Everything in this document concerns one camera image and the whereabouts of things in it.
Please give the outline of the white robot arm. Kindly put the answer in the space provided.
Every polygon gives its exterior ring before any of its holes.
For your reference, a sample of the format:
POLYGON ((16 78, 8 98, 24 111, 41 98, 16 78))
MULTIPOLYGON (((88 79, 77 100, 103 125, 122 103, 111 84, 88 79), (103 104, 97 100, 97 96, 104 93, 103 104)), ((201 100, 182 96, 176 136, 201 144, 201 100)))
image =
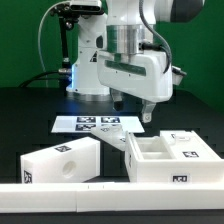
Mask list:
POLYGON ((185 73, 172 65, 166 40, 154 29, 158 22, 188 22, 205 0, 70 0, 78 16, 78 59, 72 65, 67 93, 85 101, 114 102, 123 95, 142 100, 142 121, 151 121, 158 102, 171 98, 185 73))

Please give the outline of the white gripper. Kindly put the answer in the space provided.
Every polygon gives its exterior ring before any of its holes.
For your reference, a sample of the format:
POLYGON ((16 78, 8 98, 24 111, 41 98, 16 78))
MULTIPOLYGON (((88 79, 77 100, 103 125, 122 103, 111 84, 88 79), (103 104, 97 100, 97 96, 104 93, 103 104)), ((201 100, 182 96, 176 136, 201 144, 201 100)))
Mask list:
POLYGON ((112 88, 110 93, 114 109, 123 109, 121 92, 144 99, 141 111, 143 123, 152 120, 155 103, 167 101, 172 95, 172 72, 171 69, 164 72, 165 68, 164 52, 145 51, 143 54, 121 54, 118 57, 106 51, 98 53, 98 78, 102 85, 112 88))

